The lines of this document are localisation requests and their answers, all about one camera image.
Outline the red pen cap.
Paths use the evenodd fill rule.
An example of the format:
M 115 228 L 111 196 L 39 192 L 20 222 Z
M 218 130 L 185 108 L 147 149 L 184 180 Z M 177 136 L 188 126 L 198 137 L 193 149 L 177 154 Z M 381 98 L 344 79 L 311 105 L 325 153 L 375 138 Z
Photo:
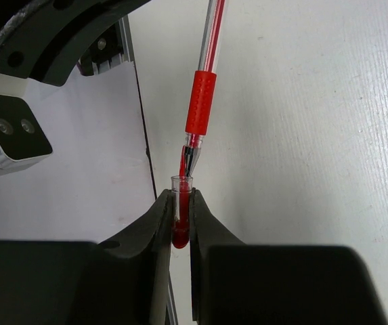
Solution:
M 172 244 L 181 249 L 190 240 L 189 202 L 192 192 L 192 178 L 186 173 L 190 157 L 190 148 L 182 147 L 179 175 L 171 177 L 171 195 L 173 199 Z

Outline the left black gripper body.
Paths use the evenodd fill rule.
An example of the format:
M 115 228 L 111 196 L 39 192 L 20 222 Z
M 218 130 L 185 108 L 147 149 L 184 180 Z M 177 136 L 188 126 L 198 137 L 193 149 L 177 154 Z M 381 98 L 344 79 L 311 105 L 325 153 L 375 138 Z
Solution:
M 0 1 L 0 74 L 53 86 L 91 44 L 144 1 Z

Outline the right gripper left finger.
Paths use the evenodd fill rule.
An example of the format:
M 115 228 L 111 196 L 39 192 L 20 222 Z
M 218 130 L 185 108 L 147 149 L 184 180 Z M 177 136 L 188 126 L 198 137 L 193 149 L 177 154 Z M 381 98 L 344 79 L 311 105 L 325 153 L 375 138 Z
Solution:
M 172 197 L 101 242 L 0 240 L 0 324 L 168 324 Z

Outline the red pen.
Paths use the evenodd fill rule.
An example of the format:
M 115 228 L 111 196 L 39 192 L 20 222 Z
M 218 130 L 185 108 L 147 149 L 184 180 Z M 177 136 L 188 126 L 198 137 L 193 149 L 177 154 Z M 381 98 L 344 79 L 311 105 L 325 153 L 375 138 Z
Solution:
M 204 24 L 198 68 L 194 73 L 188 115 L 186 119 L 186 142 L 182 147 L 179 175 L 190 177 L 200 156 L 209 119 L 217 81 L 216 67 L 219 56 L 221 27 L 227 1 L 209 1 Z

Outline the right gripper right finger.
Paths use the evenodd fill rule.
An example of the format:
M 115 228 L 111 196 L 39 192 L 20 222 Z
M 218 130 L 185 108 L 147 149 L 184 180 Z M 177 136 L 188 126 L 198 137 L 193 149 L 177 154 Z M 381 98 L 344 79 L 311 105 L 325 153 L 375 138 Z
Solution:
M 189 203 L 192 318 L 198 324 L 386 324 L 360 256 L 346 246 L 238 239 L 199 190 Z

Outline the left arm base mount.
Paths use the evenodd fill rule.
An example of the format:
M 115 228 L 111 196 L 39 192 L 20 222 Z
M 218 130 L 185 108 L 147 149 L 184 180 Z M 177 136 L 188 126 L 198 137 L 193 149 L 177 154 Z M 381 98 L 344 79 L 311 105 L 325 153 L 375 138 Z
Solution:
M 91 77 L 103 74 L 124 62 L 133 61 L 129 17 L 123 16 L 89 46 L 79 58 L 77 68 L 82 76 Z

